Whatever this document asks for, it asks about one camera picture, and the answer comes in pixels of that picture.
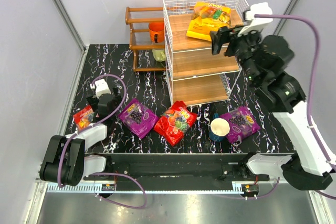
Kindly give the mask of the yellow mango candy bag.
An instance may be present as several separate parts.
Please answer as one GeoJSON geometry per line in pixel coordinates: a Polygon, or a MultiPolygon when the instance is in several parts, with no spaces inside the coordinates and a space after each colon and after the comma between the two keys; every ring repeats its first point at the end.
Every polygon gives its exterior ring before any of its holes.
{"type": "Polygon", "coordinates": [[[231,8],[229,7],[208,2],[197,2],[186,36],[211,41],[210,33],[212,31],[217,32],[223,26],[231,26],[230,15],[231,8]]]}

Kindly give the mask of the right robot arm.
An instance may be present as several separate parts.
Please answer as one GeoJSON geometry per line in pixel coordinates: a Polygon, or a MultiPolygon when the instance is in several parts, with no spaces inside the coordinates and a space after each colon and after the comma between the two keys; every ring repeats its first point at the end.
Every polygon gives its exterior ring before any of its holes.
{"type": "Polygon", "coordinates": [[[260,31],[242,34],[243,29],[224,26],[212,31],[212,54],[228,45],[224,55],[236,57],[256,96],[280,122],[295,148],[291,155],[249,153],[241,161],[243,175],[283,178],[298,190],[327,189],[333,181],[332,167],[307,124],[306,95],[298,80],[285,72],[294,52],[282,36],[262,38],[260,31]]]}

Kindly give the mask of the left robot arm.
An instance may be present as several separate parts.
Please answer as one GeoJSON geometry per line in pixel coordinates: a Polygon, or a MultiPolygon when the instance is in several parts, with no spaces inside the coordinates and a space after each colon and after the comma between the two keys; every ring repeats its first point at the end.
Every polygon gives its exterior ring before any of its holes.
{"type": "MultiPolygon", "coordinates": [[[[103,119],[114,111],[121,103],[121,94],[116,87],[110,93],[95,94],[87,97],[93,106],[93,123],[103,119]]],[[[66,145],[69,136],[54,135],[49,144],[39,171],[39,178],[47,182],[57,183],[60,174],[62,185],[77,185],[85,171],[85,151],[107,137],[108,127],[104,123],[87,127],[66,145]]]]}

